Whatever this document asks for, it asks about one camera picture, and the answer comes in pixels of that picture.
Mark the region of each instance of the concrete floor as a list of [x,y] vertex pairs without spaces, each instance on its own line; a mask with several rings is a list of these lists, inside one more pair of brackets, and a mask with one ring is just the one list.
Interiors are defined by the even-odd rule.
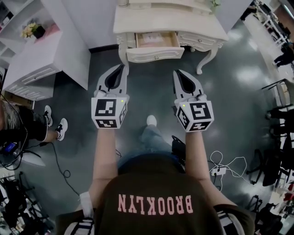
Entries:
[[[175,100],[172,72],[182,69],[201,82],[208,100],[212,101],[215,121],[203,133],[208,158],[219,150],[223,153],[223,164],[235,157],[246,157],[248,169],[255,165],[254,149],[272,146],[266,138],[268,121],[264,114],[272,108],[274,97],[261,87],[271,83],[266,64],[242,22],[238,22],[229,33],[230,40],[219,49],[216,58],[204,66],[203,74],[196,74],[196,66],[205,53],[186,50],[180,60],[130,65],[128,90],[130,101],[122,128],[117,130],[117,149],[122,155],[140,146],[138,137],[149,114],[156,116],[158,128],[167,142],[171,135],[184,140],[185,133],[173,115],[171,106]],[[97,129],[90,115],[90,101],[99,77],[110,67],[120,63],[117,50],[92,54],[89,74],[89,90],[78,86],[73,80],[62,77],[56,80],[54,97],[36,103],[36,112],[42,113],[45,105],[53,111],[53,127],[61,118],[68,120],[69,129],[63,142],[55,146],[63,170],[71,171],[69,183],[79,192],[87,191],[91,184],[93,158]],[[42,156],[46,167],[22,163],[28,182],[35,186],[35,195],[43,209],[52,219],[68,213],[78,206],[78,197],[64,182],[58,172],[51,145],[34,148]],[[245,165],[240,159],[231,165],[242,173]],[[270,187],[255,187],[228,172],[223,177],[223,193],[238,205],[245,207],[250,198],[258,194],[266,203],[270,198]]]

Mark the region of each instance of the person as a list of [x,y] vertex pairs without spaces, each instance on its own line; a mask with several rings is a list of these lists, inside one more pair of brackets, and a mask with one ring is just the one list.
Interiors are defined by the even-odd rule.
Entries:
[[249,16],[251,13],[256,13],[257,10],[255,8],[255,2],[252,1],[249,5],[249,7],[245,10],[245,12],[243,13],[243,15],[240,17],[240,19],[242,21],[245,21],[247,16]]
[[287,50],[274,60],[273,65],[279,68],[280,66],[292,63],[292,61],[294,61],[293,43],[289,44]]
[[271,133],[275,135],[281,135],[286,133],[294,133],[294,109],[290,109],[289,111],[283,112],[277,109],[267,112],[266,119],[270,118],[278,118],[278,119],[285,119],[284,126],[276,126],[275,128],[271,129]]
[[44,114],[39,115],[27,107],[11,104],[5,99],[0,100],[0,143],[32,139],[43,142],[62,141],[68,122],[63,118],[55,131],[48,130],[53,125],[51,114],[48,105]]
[[57,235],[253,235],[251,216],[211,182],[201,132],[186,134],[185,170],[154,116],[147,118],[140,140],[148,151],[117,163],[114,129],[99,129],[88,197],[94,219],[84,214],[93,209],[82,194],[83,210],[57,216]]

